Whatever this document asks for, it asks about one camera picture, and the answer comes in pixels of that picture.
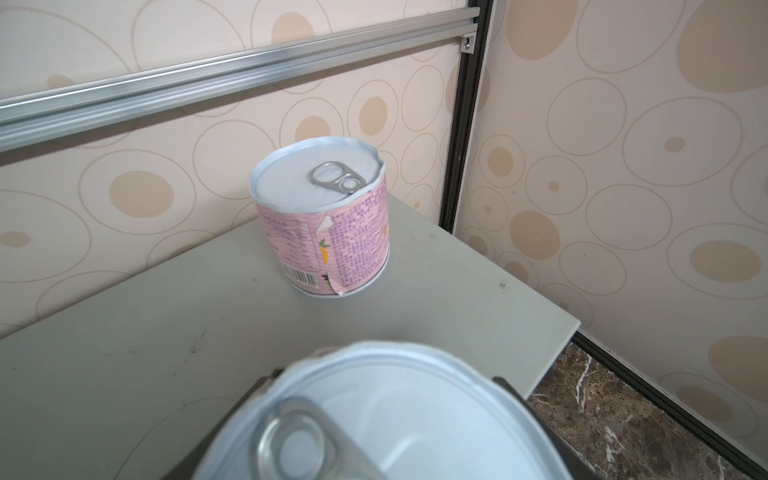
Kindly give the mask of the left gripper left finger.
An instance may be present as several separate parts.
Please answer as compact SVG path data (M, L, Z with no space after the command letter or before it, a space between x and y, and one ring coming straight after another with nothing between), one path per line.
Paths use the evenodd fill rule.
M206 454L206 451L215 440L220 430L226 425L229 419L250 399L266 391L274 381L283 373L284 368L274 369L268 376L260 377L245 394L234 404L234 406L224 415L224 417L214 425L211 431L206 434L198 444L173 468L171 468L162 480L189 480L195 473L198 465Z

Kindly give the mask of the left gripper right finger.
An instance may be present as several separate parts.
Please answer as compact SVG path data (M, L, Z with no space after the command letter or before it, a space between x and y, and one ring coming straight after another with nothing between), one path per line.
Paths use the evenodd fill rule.
M542 422L541 418L527 404L526 400L503 377L495 376L492 378L492 381L520 401L526 410L533 416L558 451L560 458L563 460L573 479L600 480L600 476L596 471L582 457L580 457L569 444Z

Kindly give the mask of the pink can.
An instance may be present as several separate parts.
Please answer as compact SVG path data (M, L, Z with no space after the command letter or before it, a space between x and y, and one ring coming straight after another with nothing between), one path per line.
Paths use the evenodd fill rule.
M357 293L386 268L386 164L361 140L296 142L261 160L248 186L287 282L305 294Z
M299 361L224 424L197 479L567 479L545 430L441 350L361 342Z

